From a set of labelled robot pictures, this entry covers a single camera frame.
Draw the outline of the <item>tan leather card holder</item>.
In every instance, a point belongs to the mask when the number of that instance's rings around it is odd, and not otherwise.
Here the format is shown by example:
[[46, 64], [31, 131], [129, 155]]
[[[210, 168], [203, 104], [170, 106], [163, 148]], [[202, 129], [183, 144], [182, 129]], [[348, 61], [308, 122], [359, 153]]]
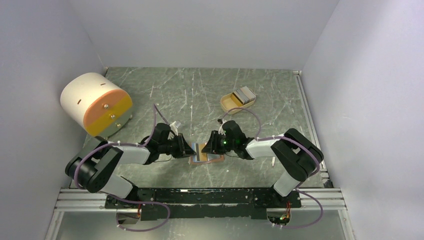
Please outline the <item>tan leather card holder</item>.
[[224, 155], [203, 153], [202, 150], [206, 146], [206, 143], [191, 143], [191, 148], [195, 150], [196, 155], [189, 158], [188, 163], [190, 165], [205, 165], [211, 163], [223, 162], [225, 160]]

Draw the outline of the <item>yellow black striped card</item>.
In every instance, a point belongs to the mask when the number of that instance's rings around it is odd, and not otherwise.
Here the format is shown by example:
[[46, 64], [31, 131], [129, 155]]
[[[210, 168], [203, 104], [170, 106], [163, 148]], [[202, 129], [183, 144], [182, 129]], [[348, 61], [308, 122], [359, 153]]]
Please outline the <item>yellow black striped card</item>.
[[210, 158], [208, 157], [208, 154], [202, 152], [205, 146], [206, 146], [206, 143], [198, 143], [196, 145], [196, 153], [197, 153], [196, 161], [197, 162], [208, 162], [210, 160]]

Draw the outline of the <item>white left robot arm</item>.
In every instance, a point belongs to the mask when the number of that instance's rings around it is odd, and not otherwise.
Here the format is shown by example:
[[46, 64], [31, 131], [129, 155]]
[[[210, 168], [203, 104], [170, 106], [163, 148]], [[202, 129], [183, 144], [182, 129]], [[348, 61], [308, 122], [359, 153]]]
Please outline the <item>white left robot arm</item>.
[[116, 167], [122, 164], [149, 165], [162, 154], [182, 159], [197, 153], [182, 133], [175, 133], [166, 123], [158, 123], [152, 133], [140, 143], [111, 142], [100, 136], [92, 138], [69, 161], [65, 174], [80, 189], [90, 193], [105, 192], [115, 195], [124, 207], [132, 208], [139, 200], [136, 186], [115, 174]]

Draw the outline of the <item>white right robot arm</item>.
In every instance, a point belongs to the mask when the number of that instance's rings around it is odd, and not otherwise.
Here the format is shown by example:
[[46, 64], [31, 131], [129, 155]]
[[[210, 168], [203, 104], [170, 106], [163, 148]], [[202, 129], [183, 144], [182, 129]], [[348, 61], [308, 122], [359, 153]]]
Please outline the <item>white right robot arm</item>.
[[323, 152], [295, 128], [263, 138], [247, 137], [234, 120], [224, 122], [221, 128], [211, 132], [201, 152], [214, 155], [234, 152], [244, 160], [276, 158], [284, 171], [272, 185], [274, 190], [269, 199], [275, 207], [282, 207], [295, 188], [320, 171]]

